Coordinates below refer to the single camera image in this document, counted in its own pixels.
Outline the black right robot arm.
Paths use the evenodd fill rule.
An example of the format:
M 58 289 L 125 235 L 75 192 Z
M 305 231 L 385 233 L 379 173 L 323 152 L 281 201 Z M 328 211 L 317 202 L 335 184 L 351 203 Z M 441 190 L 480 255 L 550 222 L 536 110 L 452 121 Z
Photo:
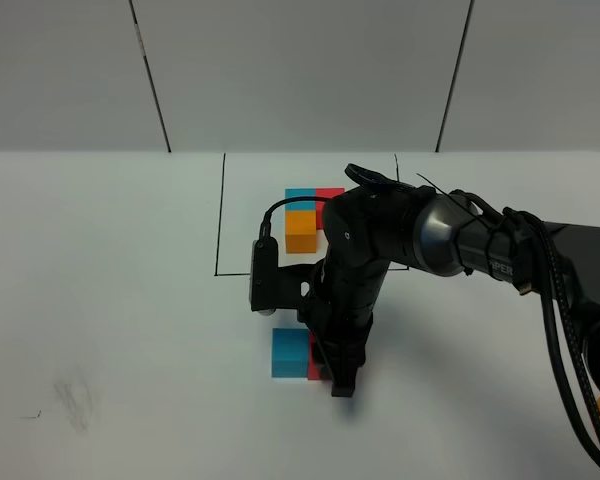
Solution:
M 336 397 L 354 393 L 373 308 L 391 264 L 440 277 L 480 272 L 536 293 L 549 342 L 563 326 L 575 358 L 600 391 L 600 227 L 496 211 L 479 196 L 414 187 L 356 165 L 355 186 L 323 208 L 328 242 L 312 296 L 310 328 Z

